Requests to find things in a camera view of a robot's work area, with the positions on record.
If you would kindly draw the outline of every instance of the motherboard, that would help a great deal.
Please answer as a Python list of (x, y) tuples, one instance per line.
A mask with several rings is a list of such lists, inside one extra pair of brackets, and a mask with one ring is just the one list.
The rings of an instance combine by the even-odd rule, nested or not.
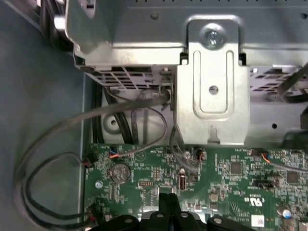
[(123, 214), (141, 218), (158, 210), (160, 193), (175, 193), (182, 211), (206, 221), (222, 215), (258, 231), (294, 231), (308, 218), (307, 173), (269, 165), (307, 168), (301, 150), (185, 148), (183, 158), (200, 161), (190, 172), (166, 146), (110, 159), (136, 145), (91, 144), (86, 156), (95, 159), (85, 172), (85, 208), (95, 205), (104, 220)]

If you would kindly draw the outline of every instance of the chip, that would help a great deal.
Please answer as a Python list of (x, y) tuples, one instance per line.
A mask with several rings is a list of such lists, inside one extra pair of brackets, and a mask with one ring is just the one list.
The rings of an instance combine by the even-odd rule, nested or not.
[(297, 172), (287, 172), (287, 183), (296, 184), (298, 183), (298, 173)]
[(218, 211), (218, 204), (217, 203), (210, 203), (210, 208), (214, 211)]
[(242, 173), (241, 162), (232, 162), (231, 163), (231, 174), (241, 174), (241, 173)]
[(188, 179), (190, 182), (197, 182), (198, 181), (198, 175), (194, 173), (190, 173), (188, 175)]
[(210, 200), (211, 200), (212, 202), (217, 202), (217, 201), (218, 201), (218, 195), (215, 194), (215, 193), (212, 193), (212, 194), (210, 195)]

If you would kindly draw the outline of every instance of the capacitor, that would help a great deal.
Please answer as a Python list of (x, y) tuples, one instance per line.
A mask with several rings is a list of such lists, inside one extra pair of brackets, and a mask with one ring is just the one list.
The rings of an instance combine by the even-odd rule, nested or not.
[(285, 218), (285, 219), (290, 219), (291, 218), (291, 211), (289, 209), (285, 209), (283, 212), (282, 212), (282, 216)]
[(285, 206), (280, 206), (277, 209), (277, 213), (285, 219), (290, 219), (292, 217), (291, 211)]

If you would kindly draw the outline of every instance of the wire connector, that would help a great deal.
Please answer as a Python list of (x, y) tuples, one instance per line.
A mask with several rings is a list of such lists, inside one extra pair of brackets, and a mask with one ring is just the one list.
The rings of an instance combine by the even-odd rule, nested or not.
[(90, 168), (90, 167), (93, 167), (93, 165), (97, 161), (98, 161), (97, 155), (94, 153), (89, 153), (86, 156), (84, 156), (84, 159), (82, 162), (85, 168)]

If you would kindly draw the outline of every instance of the metal bracket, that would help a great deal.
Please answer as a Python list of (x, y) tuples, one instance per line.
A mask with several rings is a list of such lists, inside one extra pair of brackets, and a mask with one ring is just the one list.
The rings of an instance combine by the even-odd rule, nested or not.
[(249, 73), (239, 64), (240, 27), (233, 18), (200, 17), (188, 25), (189, 58), (178, 66), (175, 110), (186, 144), (207, 144), (212, 130), (220, 144), (244, 144), (250, 124)]

